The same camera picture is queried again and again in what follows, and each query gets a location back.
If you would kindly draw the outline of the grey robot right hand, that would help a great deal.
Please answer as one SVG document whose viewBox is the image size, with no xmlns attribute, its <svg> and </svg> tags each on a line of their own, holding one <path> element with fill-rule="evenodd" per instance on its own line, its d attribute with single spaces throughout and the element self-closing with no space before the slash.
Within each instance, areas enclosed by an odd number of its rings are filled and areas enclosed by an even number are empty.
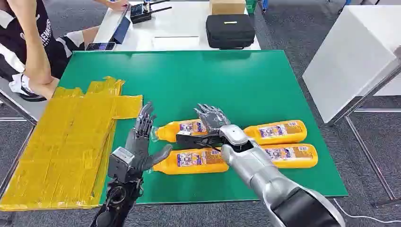
<svg viewBox="0 0 401 227">
<path fill-rule="evenodd" d="M 194 110 L 208 133 L 217 133 L 221 127 L 231 124 L 223 111 L 217 107 L 197 104 Z"/>
</svg>

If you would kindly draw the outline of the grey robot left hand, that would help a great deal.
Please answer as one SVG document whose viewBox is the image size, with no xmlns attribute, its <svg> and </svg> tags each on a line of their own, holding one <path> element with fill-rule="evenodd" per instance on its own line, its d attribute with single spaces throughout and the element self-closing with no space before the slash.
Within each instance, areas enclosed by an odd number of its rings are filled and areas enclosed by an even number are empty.
<svg viewBox="0 0 401 227">
<path fill-rule="evenodd" d="M 125 149 L 134 155 L 130 166 L 137 171 L 147 171 L 151 169 L 154 165 L 165 160 L 173 149 L 171 144 L 167 144 L 159 152 L 153 155 L 149 154 L 150 134 L 156 118 L 152 113 L 153 110 L 154 107 L 151 101 L 147 102 L 142 107 L 126 140 Z"/>
</svg>

